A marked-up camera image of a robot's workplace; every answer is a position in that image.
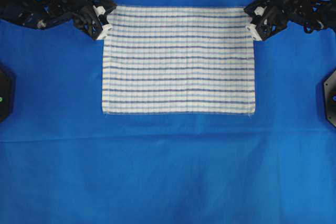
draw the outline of metal bracket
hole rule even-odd
[[[12,112],[12,80],[0,69],[0,123]]]
[[[324,106],[327,120],[336,127],[336,71],[324,82]]]

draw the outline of white towel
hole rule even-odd
[[[104,113],[254,113],[253,40],[242,8],[118,6],[108,20]]]

